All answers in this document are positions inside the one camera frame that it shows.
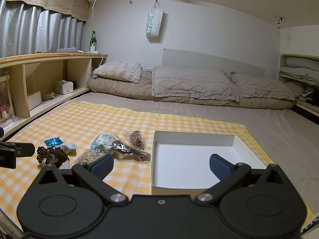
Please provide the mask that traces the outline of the wooden low shelf unit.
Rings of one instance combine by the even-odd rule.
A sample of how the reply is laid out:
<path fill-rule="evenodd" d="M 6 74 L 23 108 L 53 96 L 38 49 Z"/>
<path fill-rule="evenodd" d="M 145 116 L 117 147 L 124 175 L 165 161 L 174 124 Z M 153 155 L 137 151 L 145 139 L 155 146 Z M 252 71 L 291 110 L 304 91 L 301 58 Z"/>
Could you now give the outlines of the wooden low shelf unit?
<path fill-rule="evenodd" d="M 88 92 L 87 77 L 108 56 L 101 53 L 35 53 L 1 58 L 1 70 L 10 75 L 9 91 L 17 120 L 4 128 L 2 140 L 55 107 Z M 28 96 L 54 91 L 54 83 L 70 80 L 76 88 L 68 94 L 55 94 L 52 100 L 41 102 L 34 109 Z"/>

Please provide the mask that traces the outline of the grey bed sheet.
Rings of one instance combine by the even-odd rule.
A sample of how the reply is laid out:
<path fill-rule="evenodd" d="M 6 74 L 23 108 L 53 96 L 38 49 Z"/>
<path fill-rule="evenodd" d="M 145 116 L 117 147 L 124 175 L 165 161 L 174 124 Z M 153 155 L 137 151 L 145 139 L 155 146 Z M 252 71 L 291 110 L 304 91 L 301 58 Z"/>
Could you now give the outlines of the grey bed sheet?
<path fill-rule="evenodd" d="M 71 137 L 88 146 L 102 133 L 139 129 L 148 141 L 156 131 L 235 134 L 262 162 L 279 164 L 313 212 L 318 212 L 318 125 L 291 110 L 155 103 L 106 94 L 71 102 Z"/>

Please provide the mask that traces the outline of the green glass bottle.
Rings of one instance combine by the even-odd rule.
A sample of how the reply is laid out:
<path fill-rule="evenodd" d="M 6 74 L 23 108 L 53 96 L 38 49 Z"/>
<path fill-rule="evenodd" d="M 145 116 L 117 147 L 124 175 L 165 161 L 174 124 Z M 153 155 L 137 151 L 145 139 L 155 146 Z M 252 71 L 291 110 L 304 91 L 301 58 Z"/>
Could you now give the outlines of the green glass bottle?
<path fill-rule="evenodd" d="M 97 47 L 97 39 L 96 39 L 96 31 L 93 30 L 91 32 L 91 39 L 90 39 L 90 53 L 95 53 Z"/>

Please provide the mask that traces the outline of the grey curtain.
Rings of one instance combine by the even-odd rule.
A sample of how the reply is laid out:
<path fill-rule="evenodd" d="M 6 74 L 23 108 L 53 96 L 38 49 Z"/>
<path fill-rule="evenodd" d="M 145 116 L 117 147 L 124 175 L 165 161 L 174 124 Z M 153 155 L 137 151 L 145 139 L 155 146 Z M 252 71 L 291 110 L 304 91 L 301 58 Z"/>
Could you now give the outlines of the grey curtain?
<path fill-rule="evenodd" d="M 1 0 L 1 57 L 81 47 L 84 22 L 19 1 Z"/>

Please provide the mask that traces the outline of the white tissue box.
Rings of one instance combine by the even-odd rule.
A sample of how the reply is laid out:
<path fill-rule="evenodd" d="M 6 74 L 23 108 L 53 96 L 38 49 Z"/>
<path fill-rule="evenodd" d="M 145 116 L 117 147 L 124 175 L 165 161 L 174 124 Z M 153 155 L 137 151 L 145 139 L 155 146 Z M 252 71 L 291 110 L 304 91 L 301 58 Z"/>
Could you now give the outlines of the white tissue box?
<path fill-rule="evenodd" d="M 58 94 L 69 94 L 72 93 L 74 85 L 72 81 L 60 80 L 54 83 L 54 92 Z"/>

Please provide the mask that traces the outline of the white hanging tote bag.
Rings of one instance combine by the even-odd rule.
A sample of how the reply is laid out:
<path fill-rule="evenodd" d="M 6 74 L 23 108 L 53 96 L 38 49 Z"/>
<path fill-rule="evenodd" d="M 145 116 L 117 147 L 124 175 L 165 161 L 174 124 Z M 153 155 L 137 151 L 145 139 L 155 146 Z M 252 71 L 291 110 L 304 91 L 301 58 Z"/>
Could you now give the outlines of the white hanging tote bag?
<path fill-rule="evenodd" d="M 163 18 L 163 9 L 161 8 L 159 1 L 155 0 L 152 7 L 149 7 L 146 36 L 149 38 L 156 38 L 159 36 L 160 26 Z"/>

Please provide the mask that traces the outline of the blue wet wipe packet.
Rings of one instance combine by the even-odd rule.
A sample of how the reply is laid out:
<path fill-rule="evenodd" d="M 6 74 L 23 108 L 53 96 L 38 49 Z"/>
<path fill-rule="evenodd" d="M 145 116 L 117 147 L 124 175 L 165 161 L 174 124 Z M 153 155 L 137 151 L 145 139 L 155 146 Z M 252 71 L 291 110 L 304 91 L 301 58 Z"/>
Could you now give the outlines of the blue wet wipe packet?
<path fill-rule="evenodd" d="M 61 149 L 65 154 L 76 153 L 75 144 L 65 144 L 59 137 L 44 141 L 47 148 Z"/>

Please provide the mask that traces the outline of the white headboard panel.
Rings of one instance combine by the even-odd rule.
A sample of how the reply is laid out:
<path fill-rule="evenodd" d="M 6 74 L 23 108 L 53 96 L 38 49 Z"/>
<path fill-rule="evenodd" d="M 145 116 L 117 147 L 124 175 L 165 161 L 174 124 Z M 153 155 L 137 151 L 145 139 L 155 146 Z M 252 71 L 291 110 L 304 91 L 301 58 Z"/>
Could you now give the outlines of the white headboard panel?
<path fill-rule="evenodd" d="M 163 49 L 162 65 L 172 68 L 216 69 L 230 77 L 232 71 L 264 77 L 265 69 L 232 59 L 183 50 Z"/>

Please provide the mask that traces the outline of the white board in shelf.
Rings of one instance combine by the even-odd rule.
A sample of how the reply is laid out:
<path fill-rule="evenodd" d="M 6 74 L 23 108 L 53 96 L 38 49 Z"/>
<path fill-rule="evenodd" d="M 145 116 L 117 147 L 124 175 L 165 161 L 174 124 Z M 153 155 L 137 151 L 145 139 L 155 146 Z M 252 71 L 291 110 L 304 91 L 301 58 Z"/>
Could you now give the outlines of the white board in shelf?
<path fill-rule="evenodd" d="M 34 92 L 34 93 L 28 93 L 27 99 L 28 99 L 29 110 L 34 109 L 35 107 L 39 106 L 42 103 L 42 97 L 41 97 L 40 91 Z"/>

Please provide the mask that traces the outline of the folded grey bedding on shelf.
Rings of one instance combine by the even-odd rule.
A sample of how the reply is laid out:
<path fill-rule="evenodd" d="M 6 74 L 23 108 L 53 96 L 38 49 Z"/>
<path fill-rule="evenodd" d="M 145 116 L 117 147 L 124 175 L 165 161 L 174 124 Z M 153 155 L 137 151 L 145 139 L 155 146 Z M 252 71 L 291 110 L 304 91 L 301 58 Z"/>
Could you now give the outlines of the folded grey bedding on shelf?
<path fill-rule="evenodd" d="M 318 61 L 287 57 L 285 62 L 286 66 L 279 69 L 279 75 L 318 87 Z"/>

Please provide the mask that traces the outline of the beige quilted comforter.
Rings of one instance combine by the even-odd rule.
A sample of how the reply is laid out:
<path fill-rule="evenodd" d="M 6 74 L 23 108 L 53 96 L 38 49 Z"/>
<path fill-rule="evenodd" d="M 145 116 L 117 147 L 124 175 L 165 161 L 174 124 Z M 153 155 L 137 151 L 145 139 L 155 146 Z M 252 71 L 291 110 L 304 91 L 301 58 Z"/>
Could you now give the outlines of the beige quilted comforter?
<path fill-rule="evenodd" d="M 239 95 L 226 74 L 215 69 L 156 66 L 152 71 L 152 95 L 239 102 Z"/>

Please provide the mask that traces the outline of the yellow white checkered blanket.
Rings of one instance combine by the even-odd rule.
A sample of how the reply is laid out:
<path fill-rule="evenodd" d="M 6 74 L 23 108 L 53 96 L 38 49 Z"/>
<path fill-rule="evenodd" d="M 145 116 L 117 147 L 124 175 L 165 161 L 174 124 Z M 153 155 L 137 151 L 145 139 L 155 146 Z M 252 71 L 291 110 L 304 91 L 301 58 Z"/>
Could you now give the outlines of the yellow white checkered blanket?
<path fill-rule="evenodd" d="M 139 129 L 148 140 L 145 150 L 137 149 L 127 143 L 122 132 L 125 129 Z M 31 142 L 35 147 L 44 141 L 59 137 L 65 144 L 75 144 L 78 154 L 88 152 L 92 142 L 100 134 L 114 133 L 119 137 L 113 143 L 115 153 L 120 155 L 119 163 L 111 172 L 108 182 L 115 188 L 131 194 L 150 192 L 150 151 L 156 131 L 180 131 L 204 134 L 233 134 L 243 139 L 262 162 L 271 159 L 241 124 L 183 117 L 172 114 L 136 112 L 107 105 L 88 102 L 71 103 L 67 107 L 42 117 L 25 130 L 14 136 L 16 142 Z"/>

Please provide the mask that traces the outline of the white shallow cardboard box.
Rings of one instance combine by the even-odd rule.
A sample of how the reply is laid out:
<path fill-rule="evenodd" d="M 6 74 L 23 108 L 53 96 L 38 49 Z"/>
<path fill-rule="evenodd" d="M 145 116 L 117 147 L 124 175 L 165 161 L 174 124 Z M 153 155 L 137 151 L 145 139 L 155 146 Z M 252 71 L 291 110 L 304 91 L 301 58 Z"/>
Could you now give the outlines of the white shallow cardboard box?
<path fill-rule="evenodd" d="M 210 169 L 210 157 L 218 154 L 236 164 L 264 169 L 255 153 L 233 134 L 156 131 L 151 153 L 152 195 L 190 195 L 212 187 L 220 180 Z"/>

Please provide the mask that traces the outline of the blue floral silk pouch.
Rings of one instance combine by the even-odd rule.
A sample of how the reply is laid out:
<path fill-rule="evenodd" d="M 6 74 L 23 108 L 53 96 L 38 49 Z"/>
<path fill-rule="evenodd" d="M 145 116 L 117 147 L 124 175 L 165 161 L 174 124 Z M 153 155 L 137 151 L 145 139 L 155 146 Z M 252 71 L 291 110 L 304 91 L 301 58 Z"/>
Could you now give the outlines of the blue floral silk pouch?
<path fill-rule="evenodd" d="M 119 140 L 119 137 L 114 133 L 100 134 L 92 142 L 90 149 L 95 150 L 99 154 L 113 155 L 115 152 L 113 143 Z"/>

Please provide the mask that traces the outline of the lavender box on shelf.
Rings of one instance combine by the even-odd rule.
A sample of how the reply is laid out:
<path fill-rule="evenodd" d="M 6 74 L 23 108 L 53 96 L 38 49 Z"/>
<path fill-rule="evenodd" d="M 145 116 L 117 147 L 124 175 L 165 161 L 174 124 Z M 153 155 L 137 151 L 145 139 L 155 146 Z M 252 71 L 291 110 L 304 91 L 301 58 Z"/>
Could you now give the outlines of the lavender box on shelf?
<path fill-rule="evenodd" d="M 57 49 L 56 50 L 57 53 L 75 53 L 77 52 L 76 48 L 63 48 L 63 49 Z"/>

